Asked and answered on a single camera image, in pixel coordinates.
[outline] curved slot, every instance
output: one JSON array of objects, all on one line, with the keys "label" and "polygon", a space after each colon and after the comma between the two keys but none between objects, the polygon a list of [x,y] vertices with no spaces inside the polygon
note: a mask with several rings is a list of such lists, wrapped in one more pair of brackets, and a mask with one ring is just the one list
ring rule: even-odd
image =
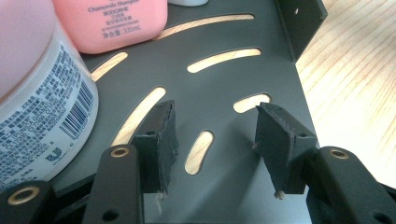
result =
[{"label": "curved slot", "polygon": [[122,124],[119,132],[114,138],[111,146],[128,144],[134,131],[140,122],[147,115],[152,107],[154,107],[166,94],[166,89],[164,87],[157,87],[152,92],[150,92],[145,99],[140,102],[140,104],[134,109],[127,120]]},{"label": "curved slot", "polygon": [[233,104],[233,109],[237,113],[242,114],[254,108],[256,105],[260,105],[261,102],[270,103],[271,97],[266,93],[254,94]]},{"label": "curved slot", "polygon": [[102,63],[102,65],[100,65],[95,70],[93,70],[93,72],[91,72],[92,80],[93,81],[99,80],[99,78],[104,76],[110,69],[112,69],[114,66],[122,62],[127,57],[128,54],[126,52],[121,52],[114,55],[113,57]]},{"label": "curved slot", "polygon": [[241,14],[241,15],[230,15],[230,16],[218,16],[218,17],[211,17],[206,19],[201,19],[197,21],[189,21],[177,26],[170,27],[168,29],[163,30],[157,37],[153,38],[153,40],[159,40],[169,35],[173,35],[175,33],[185,31],[194,27],[208,25],[211,23],[216,22],[223,22],[223,21],[247,21],[253,20],[254,16],[250,14]]},{"label": "curved slot", "polygon": [[215,135],[212,132],[203,131],[200,133],[184,165],[184,169],[189,175],[196,175],[201,170],[206,152],[209,150],[214,140]]},{"label": "curved slot", "polygon": [[197,63],[193,63],[190,66],[188,66],[187,70],[191,73],[197,73],[197,72],[199,72],[203,69],[206,69],[207,67],[210,67],[212,65],[215,65],[217,63],[223,63],[223,62],[230,61],[232,59],[237,59],[237,58],[259,56],[259,55],[262,55],[262,51],[259,49],[233,50],[233,51],[217,54],[217,55],[202,59],[201,61],[199,61]]}]

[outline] white plastic bottle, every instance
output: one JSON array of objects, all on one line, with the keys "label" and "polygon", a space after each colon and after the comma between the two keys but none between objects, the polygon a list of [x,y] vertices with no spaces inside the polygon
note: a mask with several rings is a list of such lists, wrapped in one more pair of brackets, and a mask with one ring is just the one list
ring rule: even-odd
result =
[{"label": "white plastic bottle", "polygon": [[206,4],[208,0],[168,0],[168,3],[183,7],[197,7]]},{"label": "white plastic bottle", "polygon": [[50,0],[2,0],[0,15],[1,192],[62,171],[92,130],[98,94]]}]

